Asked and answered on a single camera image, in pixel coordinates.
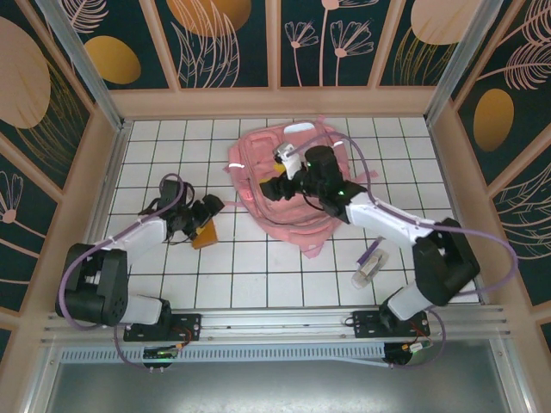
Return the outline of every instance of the gray floor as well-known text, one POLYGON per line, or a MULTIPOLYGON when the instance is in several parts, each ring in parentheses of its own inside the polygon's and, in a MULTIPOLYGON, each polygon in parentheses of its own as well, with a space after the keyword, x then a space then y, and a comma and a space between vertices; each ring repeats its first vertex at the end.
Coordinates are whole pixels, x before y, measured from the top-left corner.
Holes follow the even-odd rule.
POLYGON ((50 413, 508 412, 489 346, 451 342, 413 371, 341 361, 182 364, 164 375, 63 365, 50 413))

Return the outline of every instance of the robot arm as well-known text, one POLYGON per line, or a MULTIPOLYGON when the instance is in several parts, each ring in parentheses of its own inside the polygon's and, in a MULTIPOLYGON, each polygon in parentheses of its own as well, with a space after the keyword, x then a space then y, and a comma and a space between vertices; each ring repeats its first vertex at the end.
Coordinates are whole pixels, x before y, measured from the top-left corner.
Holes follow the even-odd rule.
MULTIPOLYGON (((179 182, 165 180, 161 194, 140 215, 153 213, 169 205, 178 194, 179 182)), ((148 219, 136 226, 116 242, 91 254, 81 262, 69 276, 65 287, 65 305, 71 316, 77 320, 109 326, 126 324, 159 324, 170 315, 170 304, 166 300, 128 294, 130 267, 150 248, 170 240, 182 231, 188 239, 195 239, 201 228, 221 209, 224 204, 209 194, 202 200, 187 203, 179 201, 168 211, 154 219, 148 219)), ((67 253, 65 269, 94 245, 75 244, 67 253)), ((56 312, 63 316, 59 302, 56 312)))
MULTIPOLYGON (((331 147, 308 149, 305 164, 298 153, 289 155, 293 149, 283 144, 275 151, 275 160, 292 174, 284 172, 262 183, 264 196, 271 200, 289 200, 297 193, 316 197, 332 217, 376 231, 402 249, 412 249, 415 282, 398 290, 380 308, 381 320, 389 329, 433 305, 446 305, 479 273, 479 264, 463 234, 423 227, 420 224, 434 225, 435 221, 401 211, 372 198, 361 185, 345 181, 331 147)), ((459 227, 453 219, 442 224, 459 227)))

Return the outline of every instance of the metal bracket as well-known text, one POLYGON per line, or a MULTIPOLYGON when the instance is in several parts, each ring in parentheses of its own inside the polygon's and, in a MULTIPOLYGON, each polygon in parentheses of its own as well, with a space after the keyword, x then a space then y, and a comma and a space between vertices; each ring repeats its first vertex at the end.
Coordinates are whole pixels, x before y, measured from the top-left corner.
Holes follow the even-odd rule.
POLYGON ((410 322, 413 322, 425 335, 430 335, 429 322, 424 311, 418 312, 408 321, 396 324, 392 331, 381 322, 378 310, 354 311, 352 320, 351 326, 354 327, 356 338, 415 337, 418 333, 412 328, 410 322))
POLYGON ((132 324, 124 331, 125 342, 184 342, 189 339, 198 342, 201 334, 201 314, 172 314, 168 334, 156 324, 132 324))

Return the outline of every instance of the white grid floor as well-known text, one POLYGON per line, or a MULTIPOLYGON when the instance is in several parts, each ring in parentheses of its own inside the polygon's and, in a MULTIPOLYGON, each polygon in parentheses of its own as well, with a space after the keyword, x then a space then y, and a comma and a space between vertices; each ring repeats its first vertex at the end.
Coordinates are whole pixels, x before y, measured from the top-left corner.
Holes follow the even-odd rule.
MULTIPOLYGON (((170 172, 194 185, 196 199, 214 194, 222 200, 236 200, 224 171, 228 148, 251 130, 290 121, 135 122, 106 234, 132 224, 136 213, 158 196, 158 184, 170 172)), ((426 218, 453 216, 423 118, 328 118, 326 123, 360 145, 370 170, 379 174, 373 180, 376 196, 426 218)), ((362 166, 357 154, 350 159, 359 175, 362 166)), ((309 260, 298 247, 269 238, 245 210, 226 208, 214 223, 220 240, 216 245, 193 250, 189 243, 163 243, 148 251, 132 266, 130 293, 162 297, 182 310, 373 305, 414 277, 411 252, 400 251, 385 240, 381 247, 390 255, 387 265, 372 285, 355 289, 350 278, 356 260, 378 234, 350 225, 341 225, 319 256, 309 260)), ((478 299, 465 297, 455 302, 478 299)))

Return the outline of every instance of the pink backpack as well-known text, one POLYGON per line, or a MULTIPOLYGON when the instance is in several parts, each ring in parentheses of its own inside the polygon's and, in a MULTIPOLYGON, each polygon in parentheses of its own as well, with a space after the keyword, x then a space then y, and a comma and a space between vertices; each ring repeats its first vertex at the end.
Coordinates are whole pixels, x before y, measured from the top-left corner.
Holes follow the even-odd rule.
MULTIPOLYGON (((229 151, 229 173, 244 207, 268 235, 298 245, 308 258, 319 254, 325 240, 342 222, 308 206, 302 196, 271 201, 263 196, 260 183, 281 174, 275 169, 277 146, 288 142, 297 147, 321 133, 334 131, 319 120, 273 126, 247 133, 229 151)), ((337 137, 325 137, 313 145, 333 146, 344 179, 350 179, 348 155, 344 145, 334 146, 338 141, 337 137)), ((310 201, 319 206, 315 199, 310 201)))

